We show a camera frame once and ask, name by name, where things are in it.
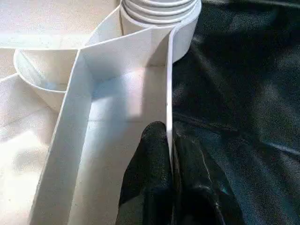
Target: black leather surface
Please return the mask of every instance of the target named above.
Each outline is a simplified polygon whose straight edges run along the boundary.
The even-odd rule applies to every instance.
[[[186,175],[189,186],[208,185],[201,176],[209,156],[217,165],[208,163],[208,171],[228,179],[213,173],[211,182],[236,199],[219,198],[219,205],[239,205],[247,225],[300,224],[299,31],[296,8],[204,4],[191,48],[173,66],[178,161],[199,174],[196,180]],[[197,209],[193,198],[181,202],[205,208],[198,201]],[[206,205],[212,212],[211,202]],[[211,215],[215,224],[243,223]]]

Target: stacked white cups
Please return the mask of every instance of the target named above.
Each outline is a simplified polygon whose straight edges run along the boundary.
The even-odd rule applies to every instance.
[[[129,16],[142,23],[169,25],[189,17],[198,0],[123,0]]]

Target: white plastic cup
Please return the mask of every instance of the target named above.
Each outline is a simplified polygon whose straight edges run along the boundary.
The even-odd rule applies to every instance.
[[[176,7],[181,6],[192,0],[135,0],[137,5],[148,5],[152,7]]]
[[[55,111],[59,112],[77,50],[16,50],[19,76]]]
[[[184,13],[177,14],[177,15],[170,15],[170,16],[155,16],[155,15],[147,15],[145,13],[141,13],[140,11],[135,11],[129,8],[126,3],[124,2],[124,6],[126,8],[127,13],[134,19],[144,22],[144,23],[151,23],[151,24],[172,24],[172,23],[180,23],[185,18],[189,17],[192,12],[195,10],[195,6]]]
[[[137,0],[124,0],[128,8],[138,11],[142,15],[170,16],[187,12],[193,8],[198,0],[192,0],[184,5],[176,7],[152,7],[146,4],[137,4]]]

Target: wrinkled black material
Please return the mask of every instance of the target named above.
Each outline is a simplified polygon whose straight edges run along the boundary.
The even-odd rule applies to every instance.
[[[243,225],[239,208],[225,174],[198,139],[175,135],[174,171],[179,225]]]
[[[173,179],[165,125],[148,125],[123,178],[117,225],[168,225]]]
[[[225,174],[245,224],[300,224],[300,10],[204,4],[190,50],[173,65],[173,126],[195,173],[195,148],[217,163],[209,170]]]
[[[154,123],[125,172],[116,224],[169,224],[174,204],[178,225],[300,225],[300,7],[207,2],[173,65],[176,200]]]

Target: cup rim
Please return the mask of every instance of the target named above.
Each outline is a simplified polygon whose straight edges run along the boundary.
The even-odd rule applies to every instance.
[[[153,0],[136,0],[141,4],[153,6],[153,7],[175,7],[184,5],[192,0],[179,0],[175,2],[160,2],[160,1],[153,1]]]
[[[154,15],[154,16],[172,16],[172,15],[178,15],[180,13],[184,13],[186,11],[188,11],[189,9],[191,9],[196,3],[197,3],[198,0],[192,0],[191,1],[191,4],[189,4],[188,6],[186,6],[185,8],[182,8],[182,9],[177,9],[177,10],[174,10],[174,11],[155,11],[155,10],[150,10],[150,9],[147,9],[147,8],[144,8],[142,6],[139,6],[137,4],[135,4],[132,0],[124,0],[124,2],[126,2],[127,6],[125,5],[126,8],[135,8],[136,10],[138,11],[141,11],[145,14],[149,14],[149,15]]]
[[[129,15],[132,15],[133,17],[137,18],[138,20],[141,20],[141,21],[146,22],[146,23],[151,23],[151,24],[172,24],[172,23],[180,23],[182,20],[189,17],[194,12],[194,10],[196,9],[196,6],[197,5],[194,5],[192,10],[189,13],[187,13],[187,14],[179,17],[179,18],[169,19],[169,20],[156,20],[156,19],[147,18],[145,16],[142,16],[142,15],[134,12],[133,10],[131,10],[128,7],[125,10],[127,11],[127,13]]]
[[[19,49],[16,49],[15,50],[15,53],[14,53],[14,67],[15,67],[15,70],[16,70],[16,73],[20,76],[20,78],[26,82],[28,85],[36,88],[36,89],[40,89],[40,90],[43,90],[43,91],[47,91],[47,92],[52,92],[52,93],[59,93],[59,94],[65,94],[67,90],[52,90],[52,89],[46,89],[46,88],[42,88],[40,86],[37,86],[36,84],[28,81],[28,79],[26,79],[24,77],[24,75],[21,73],[18,65],[17,65],[17,57],[18,55],[21,54],[21,51]]]

